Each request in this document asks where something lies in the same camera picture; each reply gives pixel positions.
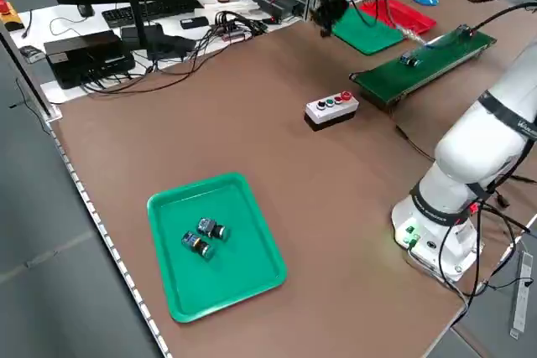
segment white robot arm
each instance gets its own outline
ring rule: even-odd
[[[392,211],[396,241],[408,247],[418,240],[413,254],[437,272],[440,246],[452,226],[441,255],[451,281],[462,276],[481,250],[465,209],[537,137],[536,60],[534,41],[440,140],[432,167]]]

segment brown table surface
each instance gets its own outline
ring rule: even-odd
[[[459,23],[478,23],[507,4],[440,0],[426,8],[402,1],[437,20],[429,39]],[[483,31],[498,43],[395,113],[430,153],[537,33],[537,16],[510,13]],[[430,163],[366,101],[354,119],[320,132],[303,121],[308,101],[344,90],[361,99],[349,73],[415,44],[405,41],[366,57],[318,33],[296,23],[233,45],[167,90],[69,102],[53,125],[175,356],[416,357],[461,306],[456,295],[407,264],[392,238],[392,206]],[[173,79],[155,74],[133,88]],[[146,202],[165,189],[230,171],[251,184],[288,279],[244,303],[177,324],[168,313]],[[534,158],[521,173],[537,177]],[[509,214],[522,222],[537,210],[537,193],[528,188],[504,186],[513,204]],[[337,244],[326,242],[329,232]],[[483,266],[490,272],[507,240],[491,221],[484,232]],[[463,280],[467,288],[471,276]]]

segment green tray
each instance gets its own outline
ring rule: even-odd
[[[374,17],[365,13],[361,15],[368,23],[375,22]],[[374,54],[404,39],[397,29],[391,29],[380,20],[373,27],[368,27],[353,6],[348,8],[341,20],[334,25],[332,33],[363,54]]]
[[[287,268],[240,174],[224,174],[152,196],[148,216],[171,316],[186,323],[282,284]],[[200,218],[230,230],[207,261],[181,244]]]

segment black keyboard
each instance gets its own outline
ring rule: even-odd
[[[147,3],[146,12],[145,4],[140,4],[140,10],[142,11],[144,22],[148,18],[150,20],[156,20],[157,18],[176,16],[177,14],[192,13],[195,8],[203,8],[203,6],[201,6],[196,0],[192,0],[187,4],[151,2]],[[107,21],[108,27],[111,29],[117,29],[125,25],[134,24],[133,10],[130,8],[130,6],[126,8],[107,10],[106,12],[102,12],[102,16]]]

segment gray floor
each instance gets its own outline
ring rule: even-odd
[[[55,4],[10,1],[19,11]],[[22,99],[1,62],[0,55],[0,356],[160,356],[51,139],[24,105],[9,108]],[[32,68],[51,80],[45,62]],[[537,252],[537,242],[526,243]],[[496,281],[512,278],[514,267]],[[487,291],[461,323],[488,356],[531,355],[537,347],[535,298],[528,334],[519,342],[508,336],[511,292]],[[430,356],[479,355],[450,330]]]

